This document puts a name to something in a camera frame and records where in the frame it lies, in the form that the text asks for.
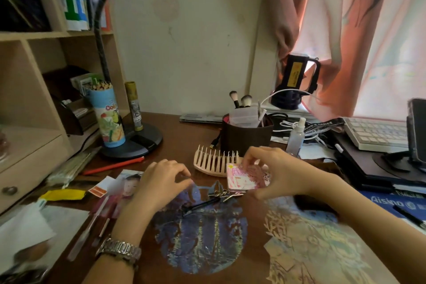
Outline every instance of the metal watch strap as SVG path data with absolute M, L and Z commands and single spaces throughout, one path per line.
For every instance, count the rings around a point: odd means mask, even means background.
M 136 263 L 141 257 L 141 253 L 142 250 L 139 247 L 128 244 L 124 241 L 107 238 L 96 252 L 96 257 L 99 257 L 101 254 L 109 254 L 117 258 L 121 258 L 137 269 L 138 266 Z

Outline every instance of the wooden comb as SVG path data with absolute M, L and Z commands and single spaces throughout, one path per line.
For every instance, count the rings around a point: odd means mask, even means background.
M 194 155 L 194 167 L 207 175 L 225 178 L 227 176 L 227 164 L 240 164 L 242 162 L 242 158 L 238 156 L 238 152 L 236 154 L 232 152 L 231 155 L 230 152 L 228 152 L 228 155 L 226 156 L 225 152 L 221 154 L 220 151 L 219 155 L 216 155 L 215 150 L 212 155 L 212 150 L 210 149 L 210 152 L 208 153 L 207 149 L 208 148 L 206 147 L 206 150 L 204 151 L 203 146 L 200 150 L 200 145 L 198 145 L 198 149 Z

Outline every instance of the bottle cap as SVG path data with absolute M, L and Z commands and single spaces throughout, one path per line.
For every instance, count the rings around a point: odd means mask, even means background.
M 294 130 L 301 133 L 305 129 L 305 121 L 306 118 L 301 117 Z

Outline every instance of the orange pencil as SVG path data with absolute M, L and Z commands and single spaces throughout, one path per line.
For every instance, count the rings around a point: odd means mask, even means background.
M 126 165 L 130 165 L 133 163 L 139 163 L 142 162 L 145 159 L 145 157 L 141 157 L 141 158 L 134 158 L 132 160 L 127 160 L 124 162 L 120 162 L 120 163 L 116 163 L 116 164 L 112 164 L 112 165 L 108 165 L 108 166 L 104 166 L 104 167 L 100 167 L 100 168 L 95 168 L 93 170 L 88 170 L 88 171 L 84 171 L 83 175 L 90 175 L 90 174 L 95 174 L 95 173 L 99 173 L 99 172 L 103 172 L 106 170 L 111 170 L 113 168 L 117 168 L 117 167 L 122 167 L 122 166 L 126 166 Z

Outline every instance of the spray bottle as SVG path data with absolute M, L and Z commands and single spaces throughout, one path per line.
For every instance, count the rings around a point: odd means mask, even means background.
M 295 157 L 299 156 L 299 151 L 302 148 L 303 141 L 305 139 L 305 133 L 303 132 L 305 129 L 305 121 L 306 118 L 302 117 L 297 123 L 295 129 L 290 132 L 290 137 L 288 138 L 287 149 L 285 152 Z

